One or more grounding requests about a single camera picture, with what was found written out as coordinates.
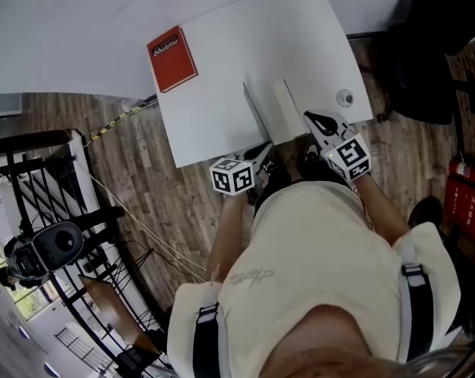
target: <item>black office chair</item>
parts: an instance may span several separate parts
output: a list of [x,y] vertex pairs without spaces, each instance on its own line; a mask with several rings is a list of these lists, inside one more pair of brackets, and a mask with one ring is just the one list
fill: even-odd
[[475,37],[475,0],[413,0],[404,24],[389,28],[378,41],[384,53],[382,79],[389,90],[386,121],[393,111],[433,124],[460,121],[456,91],[469,95],[475,113],[475,77],[453,80],[447,55]]

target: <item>white board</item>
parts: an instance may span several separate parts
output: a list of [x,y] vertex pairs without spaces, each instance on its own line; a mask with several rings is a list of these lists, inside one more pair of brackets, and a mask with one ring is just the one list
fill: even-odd
[[[327,0],[243,0],[182,24],[199,75],[158,94],[176,166],[225,155],[262,137],[245,82],[275,144],[296,136],[274,93],[286,80],[300,113],[372,117],[358,66]],[[337,104],[351,91],[354,104]]]

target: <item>red book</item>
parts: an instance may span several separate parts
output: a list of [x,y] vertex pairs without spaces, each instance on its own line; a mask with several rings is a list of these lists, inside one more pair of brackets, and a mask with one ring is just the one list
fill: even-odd
[[180,27],[148,43],[148,52],[160,92],[172,90],[198,75]]

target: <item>window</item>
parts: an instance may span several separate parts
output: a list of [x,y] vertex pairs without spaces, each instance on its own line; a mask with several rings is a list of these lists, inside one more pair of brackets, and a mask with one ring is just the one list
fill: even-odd
[[[3,248],[10,239],[11,238],[9,237],[0,241],[0,268],[6,266],[6,257],[4,256]],[[58,277],[57,282],[66,293],[72,290],[68,284],[64,283]],[[50,281],[46,282],[41,287],[25,288],[16,284],[15,288],[16,290],[12,291],[8,287],[5,287],[9,296],[26,321],[41,312],[58,298],[58,293]]]

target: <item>black shoe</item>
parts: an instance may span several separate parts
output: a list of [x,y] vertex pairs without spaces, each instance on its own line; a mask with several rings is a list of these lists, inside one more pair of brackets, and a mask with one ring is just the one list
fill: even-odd
[[318,161],[320,159],[319,155],[320,155],[319,154],[319,146],[316,143],[310,143],[306,147],[306,151],[305,151],[303,160],[304,161],[307,161],[307,160]]
[[411,228],[416,227],[423,223],[434,223],[436,228],[440,227],[442,223],[442,203],[438,198],[429,196],[422,199],[412,210],[409,217],[409,226]]

